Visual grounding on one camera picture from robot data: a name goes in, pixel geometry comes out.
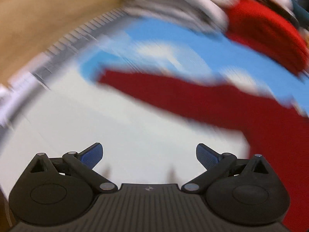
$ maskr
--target dark red cloth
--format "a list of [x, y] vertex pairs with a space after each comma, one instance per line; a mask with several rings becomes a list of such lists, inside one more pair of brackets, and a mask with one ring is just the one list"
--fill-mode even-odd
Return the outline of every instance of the dark red cloth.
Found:
[[294, 108], [229, 84], [201, 86], [171, 77], [109, 70], [98, 81], [180, 116], [241, 130], [250, 144], [250, 155], [263, 154], [290, 194], [284, 224], [292, 231], [309, 228], [309, 121]]
[[290, 22], [254, 0], [240, 0], [225, 11], [229, 39], [269, 56], [294, 75], [306, 70], [306, 43]]

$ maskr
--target tan wall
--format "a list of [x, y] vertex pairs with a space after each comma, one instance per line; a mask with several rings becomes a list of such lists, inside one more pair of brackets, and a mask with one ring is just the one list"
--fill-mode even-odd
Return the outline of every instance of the tan wall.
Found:
[[121, 0], [0, 0], [0, 83], [65, 33]]

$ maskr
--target blue surface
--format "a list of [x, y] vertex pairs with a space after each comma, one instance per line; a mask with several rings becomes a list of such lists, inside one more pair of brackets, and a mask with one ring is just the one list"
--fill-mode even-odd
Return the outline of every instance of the blue surface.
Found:
[[98, 42], [77, 62], [81, 75], [90, 81], [95, 81], [106, 66], [159, 69], [183, 79], [205, 81], [232, 70], [245, 74], [258, 86], [269, 87], [282, 104], [294, 98], [309, 112], [308, 79], [300, 81], [272, 59], [220, 33], [197, 34], [156, 19], [137, 20], [113, 38]]

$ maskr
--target red fabric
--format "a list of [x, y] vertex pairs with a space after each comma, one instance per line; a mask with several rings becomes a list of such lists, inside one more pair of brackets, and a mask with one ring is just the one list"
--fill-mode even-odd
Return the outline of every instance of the red fabric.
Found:
[[229, 27], [226, 36], [261, 52], [294, 75], [307, 67], [305, 41], [297, 29], [270, 8], [254, 1], [240, 0], [226, 9]]
[[251, 156], [263, 154], [290, 194], [284, 224], [292, 231], [309, 228], [309, 121], [293, 108], [228, 84], [200, 86], [171, 77], [109, 70], [99, 82], [183, 117], [241, 130]]

